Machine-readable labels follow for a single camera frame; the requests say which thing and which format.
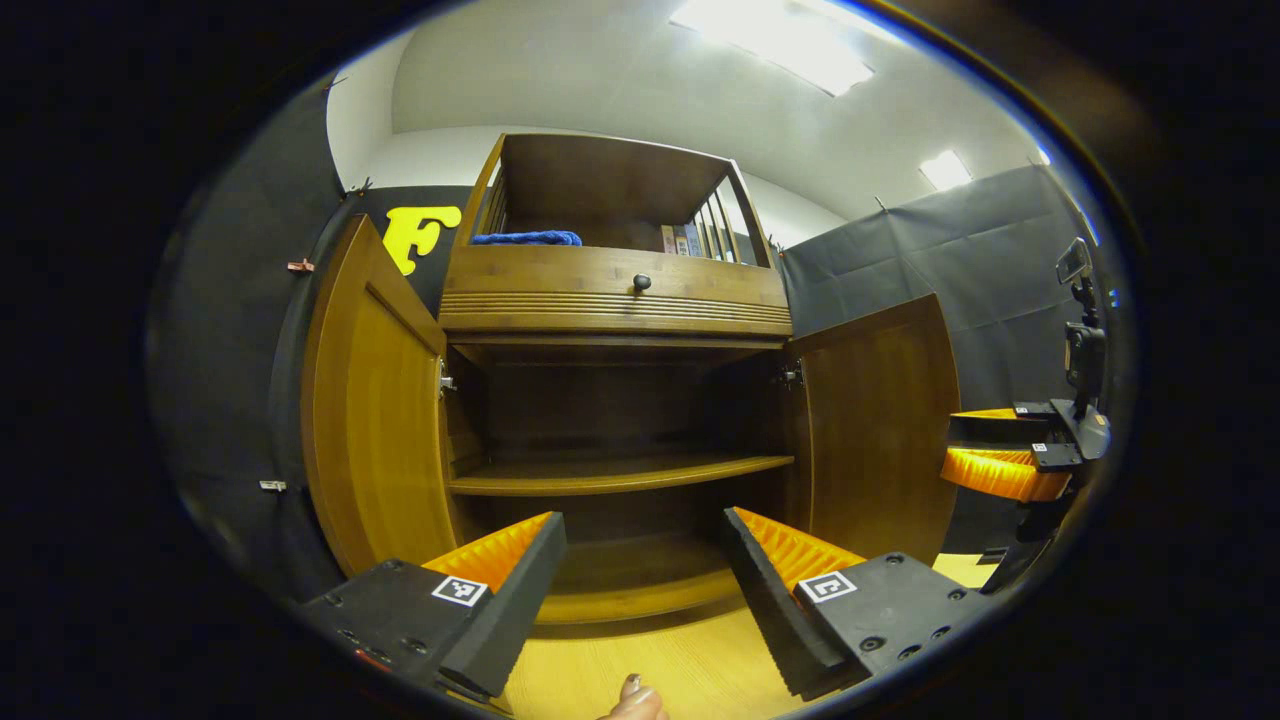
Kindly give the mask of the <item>black backdrop cloth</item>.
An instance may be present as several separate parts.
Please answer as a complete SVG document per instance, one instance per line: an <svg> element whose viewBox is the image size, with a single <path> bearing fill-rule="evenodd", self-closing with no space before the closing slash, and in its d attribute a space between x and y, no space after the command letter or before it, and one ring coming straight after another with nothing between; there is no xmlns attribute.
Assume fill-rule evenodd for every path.
<svg viewBox="0 0 1280 720"><path fill-rule="evenodd" d="M346 196L326 95L302 92L195 193L148 310L148 401L177 493L234 566L298 603L344 580L315 518L300 428L323 273L352 217L387 233L392 209L461 208L467 193L425 174L372 182ZM314 273L285 269L303 258Z"/></svg>
<svg viewBox="0 0 1280 720"><path fill-rule="evenodd" d="M782 252L794 338L933 293L956 363L956 413L1066 398L1062 331L1080 309L1055 264L1089 237L1038 167L879 211Z"/></svg>

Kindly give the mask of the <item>small ceiling light panel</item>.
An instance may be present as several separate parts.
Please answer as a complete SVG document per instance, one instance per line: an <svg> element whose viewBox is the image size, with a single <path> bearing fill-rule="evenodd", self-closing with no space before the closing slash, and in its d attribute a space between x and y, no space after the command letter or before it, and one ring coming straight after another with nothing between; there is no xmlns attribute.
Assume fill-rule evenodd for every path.
<svg viewBox="0 0 1280 720"><path fill-rule="evenodd" d="M918 170L937 192L954 190L974 181L974 176L964 160L952 149L943 150L937 156L922 161Z"/></svg>

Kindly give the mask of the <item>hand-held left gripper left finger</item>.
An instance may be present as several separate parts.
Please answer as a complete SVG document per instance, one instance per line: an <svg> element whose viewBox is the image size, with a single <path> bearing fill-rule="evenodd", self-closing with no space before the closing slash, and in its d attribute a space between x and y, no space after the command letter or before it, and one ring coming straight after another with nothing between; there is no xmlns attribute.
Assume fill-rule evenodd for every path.
<svg viewBox="0 0 1280 720"><path fill-rule="evenodd" d="M388 559L303 603L300 616L365 665L417 691L493 701L567 552L541 512L425 564Z"/></svg>

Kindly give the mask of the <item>row of small books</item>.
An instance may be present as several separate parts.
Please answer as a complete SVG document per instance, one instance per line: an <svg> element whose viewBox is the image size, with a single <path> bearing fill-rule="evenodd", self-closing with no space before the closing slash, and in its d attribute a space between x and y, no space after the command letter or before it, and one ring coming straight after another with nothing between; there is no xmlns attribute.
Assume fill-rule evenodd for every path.
<svg viewBox="0 0 1280 720"><path fill-rule="evenodd" d="M662 247L667 254L737 263L732 243L713 224L695 222L685 225L659 225L659 228Z"/></svg>

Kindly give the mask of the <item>wooden double-door shoe cabinet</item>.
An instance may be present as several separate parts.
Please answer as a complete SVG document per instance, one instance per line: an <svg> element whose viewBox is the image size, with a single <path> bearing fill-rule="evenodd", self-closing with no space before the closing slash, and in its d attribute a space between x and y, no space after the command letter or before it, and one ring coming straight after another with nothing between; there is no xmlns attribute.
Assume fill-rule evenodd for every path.
<svg viewBox="0 0 1280 720"><path fill-rule="evenodd" d="M667 254L659 225L695 222L719 228L735 265L780 273L735 161L626 138L504 133L451 255L475 234L529 231ZM539 512L564 518L568 550L541 625L739 601L718 539L722 510L788 514L803 500L799 442L786 427L794 332L444 332L447 487L458 528L474 539Z"/></svg>

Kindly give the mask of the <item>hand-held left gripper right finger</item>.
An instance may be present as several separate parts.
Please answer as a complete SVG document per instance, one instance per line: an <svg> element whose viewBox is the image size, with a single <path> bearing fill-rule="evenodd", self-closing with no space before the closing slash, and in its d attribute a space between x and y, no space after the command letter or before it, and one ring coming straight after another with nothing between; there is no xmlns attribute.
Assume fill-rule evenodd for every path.
<svg viewBox="0 0 1280 720"><path fill-rule="evenodd" d="M723 552L788 692L805 701L928 656L991 597L902 552L864 559L741 507Z"/></svg>

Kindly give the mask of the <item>wooden shoe cabinet door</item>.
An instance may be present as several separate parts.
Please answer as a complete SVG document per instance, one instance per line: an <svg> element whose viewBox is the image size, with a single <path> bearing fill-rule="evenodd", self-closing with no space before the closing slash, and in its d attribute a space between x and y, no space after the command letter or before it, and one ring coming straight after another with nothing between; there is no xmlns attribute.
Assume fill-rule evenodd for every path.
<svg viewBox="0 0 1280 720"><path fill-rule="evenodd" d="M306 340L301 441L317 523L340 570L452 551L442 369L445 333L385 250L349 219Z"/></svg>
<svg viewBox="0 0 1280 720"><path fill-rule="evenodd" d="M940 299L925 296L785 346L799 442L800 527L863 557L932 564L957 491L941 478L960 389Z"/></svg>

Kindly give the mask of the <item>large ceiling light panel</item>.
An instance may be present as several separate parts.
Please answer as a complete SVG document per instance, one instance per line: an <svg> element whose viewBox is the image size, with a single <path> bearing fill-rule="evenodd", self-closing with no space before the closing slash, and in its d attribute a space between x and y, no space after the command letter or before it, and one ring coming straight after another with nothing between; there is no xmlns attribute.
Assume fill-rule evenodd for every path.
<svg viewBox="0 0 1280 720"><path fill-rule="evenodd" d="M672 26L786 70L831 97L876 76L823 0L682 0Z"/></svg>

